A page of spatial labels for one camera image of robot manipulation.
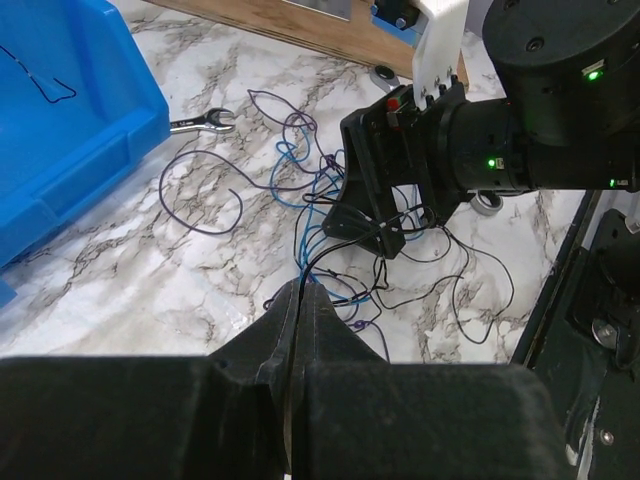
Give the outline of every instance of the blue object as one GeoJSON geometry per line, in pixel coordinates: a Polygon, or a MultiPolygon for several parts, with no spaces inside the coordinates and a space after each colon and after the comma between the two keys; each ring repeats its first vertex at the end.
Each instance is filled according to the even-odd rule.
{"type": "Polygon", "coordinates": [[[422,32],[418,32],[414,28],[400,30],[395,25],[391,25],[390,23],[387,23],[384,20],[379,19],[378,17],[372,16],[371,23],[373,23],[380,30],[393,35],[397,39],[402,40],[404,43],[410,45],[413,48],[416,48],[418,46],[418,42],[420,41],[420,38],[422,36],[422,32]]]}
{"type": "Polygon", "coordinates": [[[0,47],[2,268],[167,139],[169,109],[104,0],[0,1],[0,47]]]}

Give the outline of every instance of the roll of tape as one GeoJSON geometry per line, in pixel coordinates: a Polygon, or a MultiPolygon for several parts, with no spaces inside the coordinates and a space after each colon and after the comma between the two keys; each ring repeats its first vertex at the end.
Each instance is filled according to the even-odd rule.
{"type": "Polygon", "coordinates": [[[400,80],[396,76],[395,72],[389,67],[384,65],[378,65],[369,72],[371,81],[378,87],[380,87],[385,93],[392,92],[394,89],[400,86],[400,80]]]}
{"type": "Polygon", "coordinates": [[[476,212],[485,217],[493,217],[504,207],[502,197],[493,192],[477,192],[469,203],[476,212]]]}

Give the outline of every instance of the green led light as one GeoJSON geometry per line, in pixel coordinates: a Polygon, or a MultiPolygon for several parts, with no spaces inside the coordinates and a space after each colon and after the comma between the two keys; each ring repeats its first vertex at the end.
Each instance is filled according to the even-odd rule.
{"type": "Polygon", "coordinates": [[[602,75],[604,75],[604,72],[602,70],[596,70],[587,75],[587,80],[589,80],[590,82],[595,82],[602,75]]]}

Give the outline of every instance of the black wire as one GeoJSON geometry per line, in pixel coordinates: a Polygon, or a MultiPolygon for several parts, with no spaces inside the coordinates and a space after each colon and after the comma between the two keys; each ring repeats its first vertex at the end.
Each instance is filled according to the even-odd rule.
{"type": "Polygon", "coordinates": [[[46,92],[44,91],[44,89],[42,88],[42,86],[40,86],[40,84],[38,83],[38,81],[35,79],[35,77],[33,76],[33,74],[29,71],[29,69],[26,67],[26,65],[24,63],[22,63],[13,53],[11,53],[9,50],[7,50],[5,47],[3,47],[2,45],[0,45],[0,50],[2,50],[4,53],[6,53],[9,57],[11,57],[18,65],[20,65],[20,67],[22,68],[22,70],[24,70],[24,73],[27,74],[27,76],[31,79],[31,81],[33,82],[33,84],[36,86],[36,88],[38,90],[40,90],[40,93],[42,94],[42,96],[44,97],[44,99],[51,103],[58,103],[62,100],[69,100],[71,98],[74,98],[76,96],[78,96],[78,92],[75,91],[73,88],[71,88],[69,85],[62,83],[60,80],[58,80],[57,78],[53,78],[53,80],[60,85],[62,88],[68,90],[69,92],[71,92],[70,95],[67,96],[63,96],[63,97],[59,97],[56,98],[55,100],[51,100],[49,98],[49,96],[46,94],[46,92]]]}
{"type": "Polygon", "coordinates": [[[312,186],[315,183],[315,180],[314,180],[312,182],[309,182],[309,183],[307,183],[305,185],[302,185],[302,186],[299,186],[299,187],[271,187],[271,186],[268,186],[268,185],[260,185],[259,183],[256,183],[249,175],[244,173],[240,168],[238,168],[232,162],[230,162],[229,160],[224,158],[222,155],[218,155],[217,153],[210,152],[208,150],[190,150],[188,152],[181,153],[180,155],[177,155],[176,157],[174,157],[174,159],[171,160],[164,167],[164,169],[162,170],[162,173],[160,174],[160,180],[159,180],[159,185],[158,185],[158,196],[160,197],[160,205],[162,205],[162,208],[167,212],[167,214],[171,218],[173,218],[176,222],[178,222],[180,225],[182,225],[183,227],[187,228],[189,231],[201,233],[203,235],[209,235],[209,236],[225,235],[225,234],[230,233],[231,231],[233,231],[233,229],[235,229],[238,226],[238,224],[240,223],[240,220],[242,219],[242,215],[244,213],[244,202],[242,201],[242,198],[240,198],[240,195],[238,195],[235,190],[229,189],[229,192],[231,192],[233,194],[233,196],[236,197],[236,199],[238,200],[240,211],[238,212],[238,216],[234,220],[234,222],[231,225],[231,227],[229,227],[226,230],[220,231],[220,232],[213,232],[211,230],[204,230],[202,228],[196,227],[194,224],[189,224],[189,223],[185,222],[184,220],[182,220],[180,217],[178,217],[176,215],[176,213],[171,208],[169,208],[169,206],[167,205],[167,203],[166,203],[166,201],[164,199],[164,182],[165,182],[165,178],[166,178],[167,174],[169,173],[169,171],[171,171],[171,169],[175,166],[175,164],[178,161],[180,161],[181,159],[183,159],[184,157],[186,157],[188,155],[198,155],[198,154],[210,155],[210,156],[212,156],[214,158],[217,158],[218,160],[226,163],[229,167],[231,167],[233,170],[235,170],[242,178],[244,178],[247,182],[249,182],[252,187],[257,188],[258,190],[269,190],[269,191],[280,191],[280,192],[296,192],[296,191],[304,190],[305,188],[308,188],[308,187],[312,186]]]}
{"type": "MultiPolygon", "coordinates": [[[[251,100],[251,103],[253,104],[253,106],[262,115],[264,115],[266,118],[268,118],[272,122],[282,127],[282,140],[284,141],[284,144],[287,146],[287,150],[290,154],[293,154],[293,152],[290,148],[290,143],[286,139],[286,129],[287,128],[306,128],[309,131],[313,132],[313,141],[316,145],[316,148],[318,149],[318,152],[320,152],[320,160],[319,160],[320,169],[322,169],[322,161],[324,160],[327,164],[327,167],[325,168],[327,169],[332,168],[333,170],[338,172],[340,176],[344,176],[344,168],[335,162],[335,156],[327,155],[324,153],[324,150],[322,149],[322,145],[320,145],[320,141],[318,140],[318,130],[319,130],[318,122],[316,122],[316,120],[311,115],[294,107],[291,104],[291,102],[289,102],[287,99],[279,95],[276,95],[275,93],[267,92],[265,90],[251,90],[251,89],[247,90],[247,93],[249,94],[249,99],[251,100]],[[282,122],[272,117],[267,112],[265,112],[262,108],[260,108],[260,105],[258,105],[258,101],[256,99],[256,97],[259,95],[266,95],[268,97],[275,98],[279,102],[282,102],[285,105],[287,105],[293,112],[287,116],[284,122],[282,122]]],[[[307,172],[307,170],[305,170],[300,164],[297,164],[297,166],[298,168],[300,168],[300,170],[307,172]]]]}
{"type": "Polygon", "coordinates": [[[507,304],[495,315],[492,316],[491,318],[491,322],[489,323],[489,326],[487,327],[487,331],[484,335],[484,337],[482,338],[482,340],[475,340],[473,338],[471,338],[467,332],[465,332],[464,327],[462,326],[462,322],[460,321],[460,317],[458,314],[458,308],[456,306],[456,290],[457,290],[457,286],[459,283],[460,278],[459,277],[456,279],[456,281],[453,284],[453,290],[452,290],[452,308],[453,308],[453,315],[456,321],[456,324],[458,325],[458,328],[460,329],[460,333],[462,333],[462,336],[464,336],[468,341],[470,341],[471,343],[475,344],[475,345],[483,345],[488,339],[489,339],[489,335],[491,334],[491,330],[493,329],[493,325],[495,324],[497,318],[502,315],[513,303],[513,299],[515,297],[515,293],[516,293],[516,288],[515,285],[513,283],[513,278],[511,277],[511,272],[509,272],[509,269],[507,268],[507,266],[502,262],[502,260],[500,260],[498,257],[496,257],[495,255],[492,255],[491,253],[485,252],[483,250],[479,250],[477,248],[471,247],[467,244],[465,244],[464,242],[462,242],[461,240],[459,240],[453,233],[451,233],[451,231],[446,228],[443,227],[443,231],[447,234],[450,235],[451,238],[465,251],[467,258],[465,261],[464,266],[462,267],[462,271],[460,273],[460,275],[462,275],[464,273],[464,271],[467,269],[467,267],[469,266],[469,263],[471,261],[471,255],[469,254],[469,250],[472,250],[476,253],[479,253],[481,255],[486,255],[487,257],[495,260],[496,262],[498,262],[498,264],[504,269],[507,278],[509,279],[509,284],[511,286],[511,295],[509,297],[509,301],[507,302],[507,304]]]}
{"type": "MultiPolygon", "coordinates": [[[[299,225],[300,225],[300,220],[302,218],[302,215],[304,214],[304,212],[311,207],[311,203],[305,205],[304,208],[301,209],[300,213],[298,214],[298,217],[296,219],[296,223],[295,223],[295,228],[294,228],[294,238],[293,238],[293,258],[294,261],[296,262],[296,264],[298,265],[298,268],[302,268],[302,265],[300,264],[299,260],[298,260],[298,229],[299,229],[299,225]]],[[[313,239],[318,235],[322,233],[322,230],[319,229],[316,232],[313,233],[313,235],[311,235],[311,237],[309,237],[309,239],[307,240],[306,244],[307,246],[313,241],[313,239]]],[[[331,277],[331,278],[335,278],[336,280],[338,280],[339,282],[348,285],[347,282],[345,282],[344,280],[341,280],[338,277],[344,277],[344,278],[348,278],[350,280],[356,281],[358,283],[360,283],[360,285],[362,285],[364,287],[364,290],[361,292],[356,292],[355,289],[353,287],[351,287],[351,285],[348,285],[348,287],[352,290],[353,296],[350,298],[347,298],[345,300],[336,300],[333,301],[332,304],[334,305],[334,307],[339,308],[339,307],[347,307],[350,305],[354,305],[354,302],[357,302],[358,300],[361,300],[363,298],[366,298],[367,296],[369,296],[371,294],[371,291],[373,288],[377,288],[377,282],[379,279],[379,276],[376,276],[375,274],[375,268],[374,268],[374,277],[376,277],[375,279],[375,283],[374,286],[369,288],[367,287],[367,285],[362,282],[360,279],[354,277],[353,275],[349,275],[346,273],[340,273],[340,272],[334,272],[330,269],[323,269],[320,267],[315,267],[315,270],[318,270],[321,273],[314,273],[315,276],[325,276],[325,277],[331,277]]],[[[270,305],[270,301],[266,301],[263,304],[263,307],[265,308],[265,310],[268,308],[268,306],[270,305]]]]}
{"type": "Polygon", "coordinates": [[[419,297],[415,297],[415,298],[411,298],[409,300],[405,300],[403,302],[400,302],[396,305],[392,305],[392,306],[387,306],[385,305],[384,301],[382,300],[382,297],[380,296],[379,292],[376,292],[376,294],[378,295],[378,300],[380,301],[380,304],[386,309],[386,310],[395,310],[398,307],[402,307],[403,305],[407,305],[409,303],[412,302],[417,302],[418,300],[424,300],[425,298],[427,298],[429,295],[431,295],[436,287],[441,284],[442,282],[444,282],[445,280],[451,280],[452,278],[455,278],[456,280],[462,278],[460,275],[447,275],[446,277],[442,277],[440,280],[438,280],[436,283],[434,283],[433,285],[431,285],[431,288],[429,289],[429,291],[423,295],[420,295],[419,297]]]}
{"type": "MultiPolygon", "coordinates": [[[[331,278],[331,279],[335,280],[336,282],[340,283],[341,285],[344,285],[345,287],[347,287],[351,291],[351,293],[353,294],[354,297],[358,294],[358,292],[356,292],[356,289],[353,288],[352,285],[349,285],[349,283],[346,282],[345,280],[342,280],[341,278],[338,278],[338,277],[336,277],[334,275],[331,275],[330,273],[316,273],[314,275],[316,277],[328,277],[328,278],[331,278]]],[[[356,317],[356,315],[358,315],[358,312],[360,311],[360,304],[359,303],[351,303],[350,305],[338,305],[337,307],[340,308],[340,307],[349,307],[349,306],[354,306],[355,308],[354,308],[353,312],[351,313],[351,315],[343,320],[344,322],[350,322],[351,320],[353,320],[356,317]]]]}
{"type": "Polygon", "coordinates": [[[380,305],[376,303],[373,297],[371,297],[371,301],[378,308],[378,313],[376,314],[376,316],[374,316],[371,320],[358,320],[357,322],[354,322],[349,326],[355,329],[354,330],[355,333],[360,333],[370,325],[375,327],[375,329],[378,330],[378,333],[380,334],[380,338],[382,339],[382,347],[384,348],[384,356],[387,360],[387,363],[391,363],[391,356],[389,355],[389,347],[387,345],[387,339],[384,336],[384,332],[382,331],[382,328],[380,328],[380,326],[376,323],[376,320],[380,318],[380,316],[382,315],[382,308],[380,308],[380,305]]]}
{"type": "Polygon", "coordinates": [[[318,255],[316,255],[307,265],[307,268],[304,270],[304,273],[302,274],[302,278],[300,280],[300,302],[302,302],[302,298],[304,296],[304,286],[307,283],[307,279],[309,278],[309,275],[311,274],[311,271],[313,270],[313,268],[315,267],[315,265],[322,260],[324,257],[326,257],[327,255],[340,250],[342,248],[346,248],[349,247],[351,245],[356,245],[360,242],[363,242],[375,235],[377,235],[378,233],[380,233],[380,231],[382,229],[384,229],[389,223],[395,222],[396,220],[399,220],[400,218],[416,211],[419,210],[420,208],[423,208],[422,205],[416,205],[414,207],[411,207],[407,210],[405,210],[402,213],[399,213],[397,215],[395,215],[394,217],[392,217],[391,219],[389,219],[388,222],[384,222],[381,223],[380,225],[375,226],[375,228],[373,228],[371,231],[366,232],[364,234],[362,234],[361,236],[354,238],[352,240],[348,240],[346,242],[342,242],[339,243],[337,245],[334,245],[332,247],[327,248],[326,250],[323,250],[322,252],[320,252],[318,255]]]}
{"type": "MultiPolygon", "coordinates": [[[[304,202],[312,203],[314,205],[334,205],[334,206],[338,206],[338,207],[344,208],[347,211],[350,211],[352,213],[356,213],[359,217],[362,217],[367,222],[373,222],[373,220],[368,215],[366,215],[364,212],[362,212],[361,210],[357,209],[356,207],[354,207],[352,205],[349,205],[349,204],[343,203],[343,202],[341,202],[339,200],[336,200],[334,198],[326,197],[324,195],[319,195],[319,194],[305,193],[305,194],[302,195],[302,200],[304,202]]],[[[389,228],[393,232],[402,233],[404,235],[410,235],[412,233],[420,233],[420,232],[424,232],[425,230],[429,230],[429,229],[433,228],[433,226],[435,225],[435,221],[436,221],[436,215],[433,212],[433,210],[430,207],[426,207],[426,206],[423,206],[423,205],[419,205],[417,207],[419,207],[419,208],[413,207],[412,211],[419,210],[420,208],[422,208],[425,211],[429,211],[431,213],[431,220],[426,225],[423,225],[422,227],[418,227],[418,228],[412,228],[412,229],[403,229],[403,228],[397,228],[397,227],[393,227],[391,225],[388,225],[389,228]]],[[[395,220],[388,220],[386,223],[387,224],[391,224],[391,223],[394,223],[394,222],[395,222],[395,220]]]]}
{"type": "Polygon", "coordinates": [[[436,258],[432,258],[431,260],[419,260],[417,258],[414,258],[404,252],[400,252],[400,255],[402,255],[405,258],[408,258],[409,260],[411,260],[412,262],[416,262],[416,263],[435,263],[435,262],[439,262],[440,260],[442,260],[444,257],[446,257],[449,252],[451,251],[451,247],[453,245],[453,242],[451,240],[451,237],[449,235],[447,235],[445,233],[445,236],[447,237],[447,241],[449,242],[449,244],[447,245],[447,249],[445,250],[445,252],[440,255],[439,257],[436,258]]]}
{"type": "Polygon", "coordinates": [[[333,304],[334,304],[335,306],[350,305],[350,304],[352,304],[353,302],[356,302],[356,301],[358,301],[358,300],[363,300],[363,299],[365,299],[365,298],[367,298],[367,297],[372,298],[372,296],[371,296],[371,295],[372,295],[372,293],[373,293],[375,290],[386,290],[386,289],[388,289],[388,288],[389,288],[389,284],[388,284],[388,283],[387,283],[387,281],[386,281],[386,279],[387,279],[387,264],[386,264],[386,262],[384,262],[384,261],[383,261],[383,262],[381,263],[380,269],[379,269],[379,270],[377,270],[377,268],[376,268],[376,264],[377,264],[377,260],[378,260],[378,258],[379,258],[379,257],[377,257],[377,256],[376,256],[376,257],[375,257],[375,259],[374,259],[374,261],[373,261],[373,275],[374,275],[374,282],[373,282],[373,285],[372,285],[370,288],[369,288],[369,287],[367,287],[367,286],[364,284],[364,282],[362,282],[361,280],[357,279],[356,277],[353,277],[352,275],[335,273],[335,272],[332,272],[331,270],[329,270],[329,272],[330,272],[331,274],[336,274],[336,275],[344,276],[344,277],[346,277],[346,278],[351,278],[351,279],[353,279],[353,280],[355,280],[355,281],[359,282],[361,285],[363,285],[363,286],[364,286],[364,290],[363,290],[363,291],[361,291],[361,292],[359,292],[359,293],[357,293],[357,294],[356,294],[356,295],[354,295],[353,297],[348,298],[348,299],[346,299],[346,300],[337,300],[337,301],[333,302],[333,304]],[[379,282],[380,282],[380,277],[382,276],[382,271],[383,271],[383,270],[384,270],[384,272],[385,272],[385,276],[384,276],[384,284],[383,284],[382,286],[380,286],[380,285],[379,285],[379,282]]]}

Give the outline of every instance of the silver wrench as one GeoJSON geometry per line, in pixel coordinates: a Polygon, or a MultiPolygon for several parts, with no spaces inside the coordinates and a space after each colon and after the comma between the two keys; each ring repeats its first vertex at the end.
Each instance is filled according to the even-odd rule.
{"type": "Polygon", "coordinates": [[[212,108],[204,115],[171,122],[171,134],[194,132],[204,130],[212,133],[231,133],[236,126],[233,123],[224,123],[222,120],[235,119],[235,114],[226,108],[212,108]]]}

